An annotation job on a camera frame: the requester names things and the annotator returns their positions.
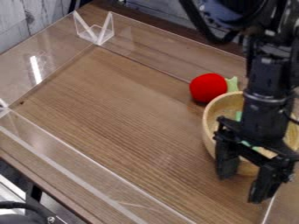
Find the wooden bowl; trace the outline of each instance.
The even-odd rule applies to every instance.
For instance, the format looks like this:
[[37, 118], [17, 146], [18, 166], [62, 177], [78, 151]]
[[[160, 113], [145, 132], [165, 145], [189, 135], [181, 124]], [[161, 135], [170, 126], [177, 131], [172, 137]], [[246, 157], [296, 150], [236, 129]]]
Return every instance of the wooden bowl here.
[[[226, 118], [234, 120], [236, 112], [241, 111], [242, 108], [242, 92], [232, 92], [220, 95], [216, 99], [213, 99], [206, 108], [204, 109], [201, 123], [202, 123], [202, 142], [208, 153], [214, 158], [214, 140], [213, 131], [218, 127], [218, 123], [216, 122], [216, 118], [218, 116], [225, 116]], [[299, 127], [289, 122], [284, 141], [289, 145], [292, 149], [299, 148]], [[265, 155], [268, 158], [272, 158], [276, 154], [265, 150], [264, 148], [257, 148], [260, 154]], [[237, 174], [245, 176], [256, 176], [257, 175], [257, 167], [250, 164], [242, 157], [240, 158], [240, 165], [237, 168]]]

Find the wood grain surface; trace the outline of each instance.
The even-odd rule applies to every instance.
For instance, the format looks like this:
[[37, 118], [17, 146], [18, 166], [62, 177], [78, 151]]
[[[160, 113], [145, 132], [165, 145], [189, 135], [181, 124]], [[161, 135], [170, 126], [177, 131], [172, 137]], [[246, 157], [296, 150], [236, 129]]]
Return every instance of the wood grain surface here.
[[[93, 5], [82, 9], [82, 14], [90, 11], [99, 15]], [[157, 34], [140, 38], [149, 41], [152, 35]], [[205, 45], [194, 49], [192, 42], [189, 45], [181, 57], [190, 53], [192, 67], [196, 63], [201, 71], [242, 75], [242, 59]], [[156, 49], [158, 42], [149, 51], [158, 53]], [[246, 203], [252, 178], [217, 180], [201, 142], [204, 107], [192, 102], [185, 82], [94, 46], [53, 77], [13, 107], [23, 117], [196, 223], [261, 220], [265, 205]], [[51, 168], [37, 157], [2, 139], [1, 157], [15, 167], [21, 163], [31, 178], [45, 181], [47, 191], [53, 187], [58, 195], [65, 195], [63, 204], [70, 207], [69, 201], [74, 203], [82, 218], [99, 223], [107, 210], [101, 217], [98, 199], [91, 199], [65, 175], [49, 173]]]

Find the red ball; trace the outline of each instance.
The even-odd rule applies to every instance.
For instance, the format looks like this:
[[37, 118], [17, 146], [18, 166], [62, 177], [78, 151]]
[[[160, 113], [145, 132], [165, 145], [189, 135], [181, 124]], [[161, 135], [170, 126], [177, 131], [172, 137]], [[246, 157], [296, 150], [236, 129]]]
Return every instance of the red ball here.
[[205, 73], [190, 81], [190, 96], [196, 102], [209, 102], [228, 91], [225, 79], [216, 73]]

